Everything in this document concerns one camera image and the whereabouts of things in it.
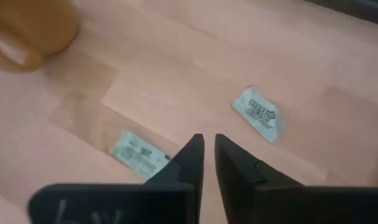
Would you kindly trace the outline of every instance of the crumpled packet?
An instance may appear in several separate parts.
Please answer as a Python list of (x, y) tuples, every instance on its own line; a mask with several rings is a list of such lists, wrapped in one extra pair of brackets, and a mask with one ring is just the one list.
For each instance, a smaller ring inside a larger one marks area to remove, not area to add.
[(259, 92), (248, 87), (232, 107), (268, 142), (275, 142), (284, 129), (277, 107)]
[(123, 133), (111, 155), (146, 180), (156, 175), (171, 160), (163, 151), (130, 131)]

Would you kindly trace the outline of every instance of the wooden floor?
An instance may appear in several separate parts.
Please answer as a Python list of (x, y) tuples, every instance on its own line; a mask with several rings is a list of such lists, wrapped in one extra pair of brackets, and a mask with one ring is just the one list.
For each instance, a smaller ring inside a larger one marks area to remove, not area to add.
[[(378, 186), (378, 25), (297, 0), (75, 3), (67, 51), (0, 72), (4, 223), (47, 184), (144, 182), (103, 153), (126, 129), (170, 156), (205, 135), (202, 223), (226, 223), (215, 133), (306, 185)], [(249, 85), (281, 111), (275, 144), (230, 107)]]

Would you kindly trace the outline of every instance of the black plastic object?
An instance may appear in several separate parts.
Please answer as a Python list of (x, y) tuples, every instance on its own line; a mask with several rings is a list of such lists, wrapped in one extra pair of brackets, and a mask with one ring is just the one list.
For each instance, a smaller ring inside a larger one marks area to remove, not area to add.
[(305, 187), (222, 134), (215, 163), (229, 224), (378, 223), (378, 189)]
[(378, 24), (378, 0), (306, 0)]
[(203, 171), (204, 138), (196, 134), (143, 185), (50, 185), (28, 213), (33, 224), (198, 224)]

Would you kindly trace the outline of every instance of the mug handle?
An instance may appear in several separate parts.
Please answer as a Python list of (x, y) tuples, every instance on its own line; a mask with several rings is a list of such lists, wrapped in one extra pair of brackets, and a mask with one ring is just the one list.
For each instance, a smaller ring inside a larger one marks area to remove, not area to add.
[(6, 54), (0, 49), (0, 69), (7, 72), (29, 72), (36, 70), (42, 65), (44, 61), (44, 56), (26, 44), (22, 39), (18, 38), (11, 32), (0, 29), (0, 40), (5, 43), (9, 49), (13, 52), (17, 52), (19, 61), (16, 62), (10, 59)]

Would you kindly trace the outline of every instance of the mug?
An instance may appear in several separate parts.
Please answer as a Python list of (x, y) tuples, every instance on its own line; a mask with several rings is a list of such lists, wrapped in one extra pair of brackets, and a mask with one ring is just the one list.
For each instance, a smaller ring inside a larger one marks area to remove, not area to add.
[(66, 48), (77, 30), (69, 0), (0, 0), (0, 69), (38, 69), (46, 56)]

